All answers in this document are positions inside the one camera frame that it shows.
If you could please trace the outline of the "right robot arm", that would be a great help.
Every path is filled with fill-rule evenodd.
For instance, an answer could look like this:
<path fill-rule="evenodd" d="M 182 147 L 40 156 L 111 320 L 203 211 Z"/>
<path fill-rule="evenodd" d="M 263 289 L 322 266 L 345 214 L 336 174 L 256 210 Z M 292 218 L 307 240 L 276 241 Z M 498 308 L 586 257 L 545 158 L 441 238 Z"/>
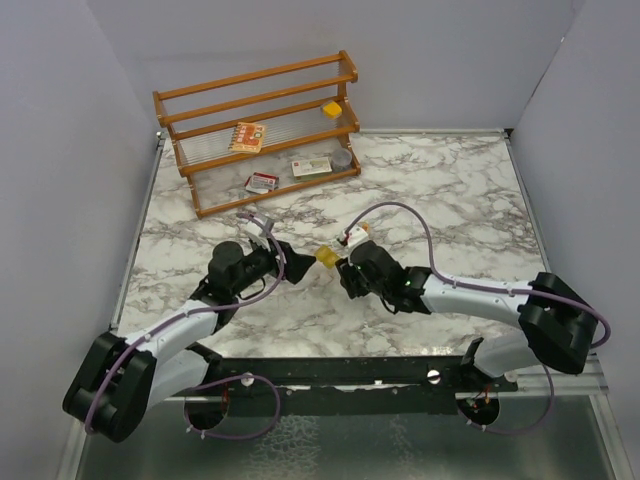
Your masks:
<path fill-rule="evenodd" d="M 374 294 L 396 314 L 461 314 L 512 327 L 509 335 L 479 338 L 459 367 L 461 383 L 481 391 L 503 374 L 543 365 L 564 374 L 583 372 L 598 320 L 591 307 L 558 276 L 540 272 L 530 282 L 478 281 L 404 267 L 366 241 L 336 262 L 350 298 Z"/>

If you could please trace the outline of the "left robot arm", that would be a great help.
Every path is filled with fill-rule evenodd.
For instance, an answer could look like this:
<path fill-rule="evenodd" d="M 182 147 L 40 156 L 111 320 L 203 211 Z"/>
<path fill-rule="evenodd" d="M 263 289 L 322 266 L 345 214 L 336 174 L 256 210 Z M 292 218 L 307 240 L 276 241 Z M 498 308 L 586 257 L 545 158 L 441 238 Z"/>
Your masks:
<path fill-rule="evenodd" d="M 148 410 L 173 394 L 190 388 L 214 392 L 221 371 L 197 350 L 197 342 L 271 291 L 243 297 L 248 287 L 268 275 L 297 284 L 316 261 L 270 234 L 252 234 L 250 244 L 250 253 L 234 241 L 216 245 L 206 276 L 175 313 L 124 337 L 99 335 L 63 398 L 63 411 L 89 432 L 121 442 Z"/>

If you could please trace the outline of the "yellow weekly pill organizer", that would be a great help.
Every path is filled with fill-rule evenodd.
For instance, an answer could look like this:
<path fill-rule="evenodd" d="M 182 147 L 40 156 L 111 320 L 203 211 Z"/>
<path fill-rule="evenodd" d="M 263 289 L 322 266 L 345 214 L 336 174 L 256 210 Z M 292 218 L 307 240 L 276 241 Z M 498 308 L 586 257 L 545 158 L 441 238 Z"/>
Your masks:
<path fill-rule="evenodd" d="M 334 268 L 337 262 L 341 259 L 341 257 L 327 245 L 320 246 L 315 252 L 315 257 L 317 261 L 327 269 Z"/>

